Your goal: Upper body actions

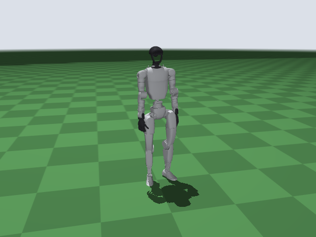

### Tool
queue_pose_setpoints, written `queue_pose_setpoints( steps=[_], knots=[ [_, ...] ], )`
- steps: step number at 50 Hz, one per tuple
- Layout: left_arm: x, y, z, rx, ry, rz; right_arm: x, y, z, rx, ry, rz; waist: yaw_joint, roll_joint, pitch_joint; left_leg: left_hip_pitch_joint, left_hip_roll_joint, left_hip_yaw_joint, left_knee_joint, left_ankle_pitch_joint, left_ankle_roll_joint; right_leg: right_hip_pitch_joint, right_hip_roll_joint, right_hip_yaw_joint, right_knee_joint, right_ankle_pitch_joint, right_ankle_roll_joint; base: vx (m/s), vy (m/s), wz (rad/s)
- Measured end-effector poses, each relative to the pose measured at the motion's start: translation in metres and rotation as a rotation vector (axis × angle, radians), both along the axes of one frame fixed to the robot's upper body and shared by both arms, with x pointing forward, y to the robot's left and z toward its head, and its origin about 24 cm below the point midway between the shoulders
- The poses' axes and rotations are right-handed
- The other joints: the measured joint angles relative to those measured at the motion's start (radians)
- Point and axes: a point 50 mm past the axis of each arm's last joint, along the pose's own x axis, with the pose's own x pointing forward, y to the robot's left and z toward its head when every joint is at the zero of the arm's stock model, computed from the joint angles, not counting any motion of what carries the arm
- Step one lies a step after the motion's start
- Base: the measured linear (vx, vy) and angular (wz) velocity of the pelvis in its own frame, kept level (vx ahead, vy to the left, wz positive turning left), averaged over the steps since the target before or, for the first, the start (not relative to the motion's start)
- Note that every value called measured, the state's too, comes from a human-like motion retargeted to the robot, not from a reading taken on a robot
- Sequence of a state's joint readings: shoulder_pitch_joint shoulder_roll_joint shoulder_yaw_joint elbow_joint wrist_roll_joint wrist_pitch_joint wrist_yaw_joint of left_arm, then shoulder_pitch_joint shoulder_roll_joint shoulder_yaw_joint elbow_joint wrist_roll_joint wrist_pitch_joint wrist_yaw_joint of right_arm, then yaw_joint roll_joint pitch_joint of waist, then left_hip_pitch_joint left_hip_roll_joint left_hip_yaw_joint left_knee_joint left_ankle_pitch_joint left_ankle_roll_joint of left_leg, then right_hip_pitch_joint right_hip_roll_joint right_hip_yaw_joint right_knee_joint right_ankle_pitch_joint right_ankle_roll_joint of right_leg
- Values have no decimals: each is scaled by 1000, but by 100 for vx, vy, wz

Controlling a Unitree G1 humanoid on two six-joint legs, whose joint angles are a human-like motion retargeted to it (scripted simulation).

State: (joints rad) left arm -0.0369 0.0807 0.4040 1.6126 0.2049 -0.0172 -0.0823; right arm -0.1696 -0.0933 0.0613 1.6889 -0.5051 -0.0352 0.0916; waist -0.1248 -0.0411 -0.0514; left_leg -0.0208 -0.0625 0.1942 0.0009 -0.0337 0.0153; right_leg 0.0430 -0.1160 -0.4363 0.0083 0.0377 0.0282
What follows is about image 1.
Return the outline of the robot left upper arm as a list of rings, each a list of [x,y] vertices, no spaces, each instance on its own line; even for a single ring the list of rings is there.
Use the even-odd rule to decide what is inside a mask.
[[[178,94],[178,89],[175,87],[175,84],[176,84],[175,70],[172,68],[167,68],[167,69],[168,69],[168,82],[169,82],[169,88],[170,88],[169,93],[171,95],[176,95]]]

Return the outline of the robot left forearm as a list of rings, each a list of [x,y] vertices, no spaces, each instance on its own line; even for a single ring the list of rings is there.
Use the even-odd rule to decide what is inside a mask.
[[[178,94],[172,95],[171,96],[171,106],[172,106],[172,111],[175,112],[175,109],[178,109]],[[179,109],[178,109],[179,110]]]

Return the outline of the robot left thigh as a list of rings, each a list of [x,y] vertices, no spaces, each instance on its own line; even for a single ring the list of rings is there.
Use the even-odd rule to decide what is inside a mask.
[[[174,143],[176,136],[176,114],[172,110],[166,110],[166,139],[162,142],[164,149],[169,149]]]

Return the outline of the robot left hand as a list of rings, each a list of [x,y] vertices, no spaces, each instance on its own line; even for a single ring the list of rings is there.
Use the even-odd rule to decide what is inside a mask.
[[[179,119],[178,119],[178,109],[176,108],[175,109],[175,114],[176,114],[176,125],[178,125],[178,123],[179,123]]]

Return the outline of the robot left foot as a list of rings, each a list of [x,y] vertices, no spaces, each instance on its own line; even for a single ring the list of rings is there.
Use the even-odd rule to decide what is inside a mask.
[[[171,173],[171,171],[168,172],[168,173],[166,173],[166,172],[165,172],[165,169],[164,169],[164,170],[162,171],[162,175],[165,176],[165,177],[167,177],[169,180],[172,180],[172,181],[176,181],[176,180],[177,180],[177,177],[174,176],[174,175]]]

